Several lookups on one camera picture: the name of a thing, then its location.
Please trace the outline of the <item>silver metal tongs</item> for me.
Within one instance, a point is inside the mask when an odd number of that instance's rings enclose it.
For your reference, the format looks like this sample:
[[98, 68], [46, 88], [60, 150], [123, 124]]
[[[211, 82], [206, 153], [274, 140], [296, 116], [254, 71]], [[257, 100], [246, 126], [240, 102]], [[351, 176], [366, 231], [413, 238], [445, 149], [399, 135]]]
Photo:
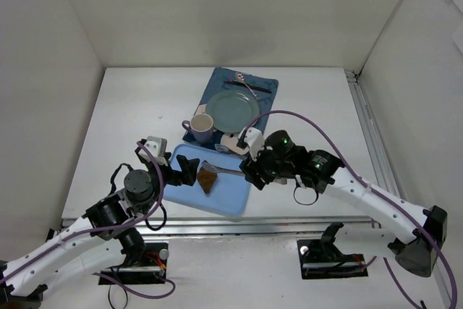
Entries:
[[[241, 177], [244, 177], [245, 174], [240, 171], [240, 170], [233, 170], [233, 169], [226, 169], [226, 168], [222, 168], [222, 167], [219, 167], [219, 166], [216, 166], [216, 165], [213, 165], [207, 161], [203, 161], [202, 162], [202, 167], [209, 171], [209, 172], [215, 172], [217, 174], [233, 174], [233, 175], [237, 175], [237, 176], [241, 176]], [[277, 183], [277, 184], [280, 184], [280, 185], [286, 185], [287, 184], [287, 179], [275, 179], [273, 181], [274, 183]]]

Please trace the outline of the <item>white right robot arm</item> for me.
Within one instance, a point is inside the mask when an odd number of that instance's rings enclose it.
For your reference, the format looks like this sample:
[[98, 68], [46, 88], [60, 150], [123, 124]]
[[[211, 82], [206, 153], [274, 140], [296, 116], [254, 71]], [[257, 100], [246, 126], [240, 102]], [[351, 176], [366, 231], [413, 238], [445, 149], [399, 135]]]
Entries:
[[363, 182], [340, 158], [294, 144], [285, 130], [263, 137], [260, 130], [251, 127], [241, 131], [238, 146], [249, 151], [239, 167], [259, 190], [272, 182], [284, 184], [293, 179], [298, 188], [312, 189], [317, 196], [327, 194], [383, 227], [354, 232], [341, 223], [332, 223], [320, 240], [324, 250], [350, 254], [365, 246], [380, 257], [393, 258], [411, 274], [432, 274], [447, 233], [448, 214], [442, 208], [415, 205]]

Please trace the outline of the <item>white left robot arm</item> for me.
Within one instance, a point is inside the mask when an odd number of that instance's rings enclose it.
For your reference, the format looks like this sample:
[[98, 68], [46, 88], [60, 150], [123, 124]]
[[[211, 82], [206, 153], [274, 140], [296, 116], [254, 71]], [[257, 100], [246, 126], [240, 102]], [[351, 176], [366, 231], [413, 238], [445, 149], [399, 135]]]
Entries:
[[131, 266], [145, 252], [136, 226], [162, 206], [166, 186], [193, 186], [199, 159], [169, 154], [139, 157], [144, 169], [130, 166], [124, 186], [112, 187], [72, 225], [34, 251], [1, 265], [2, 304], [17, 302], [38, 307], [43, 298], [77, 276], [112, 266]]

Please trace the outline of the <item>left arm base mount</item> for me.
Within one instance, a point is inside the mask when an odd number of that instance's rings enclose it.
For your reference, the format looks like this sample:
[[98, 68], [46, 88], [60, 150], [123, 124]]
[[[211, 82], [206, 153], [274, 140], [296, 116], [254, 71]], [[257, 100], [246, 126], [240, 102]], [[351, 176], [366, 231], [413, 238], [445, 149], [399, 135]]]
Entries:
[[167, 275], [167, 241], [149, 242], [142, 258], [132, 266], [113, 266], [101, 271], [125, 285], [164, 284]]

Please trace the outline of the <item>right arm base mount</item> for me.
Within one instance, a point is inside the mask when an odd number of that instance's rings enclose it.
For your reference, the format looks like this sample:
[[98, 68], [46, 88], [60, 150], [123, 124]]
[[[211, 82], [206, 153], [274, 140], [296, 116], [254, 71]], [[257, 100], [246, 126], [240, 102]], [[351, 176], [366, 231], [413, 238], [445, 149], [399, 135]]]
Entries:
[[368, 277], [362, 254], [326, 253], [319, 240], [297, 240], [297, 250], [303, 280]]

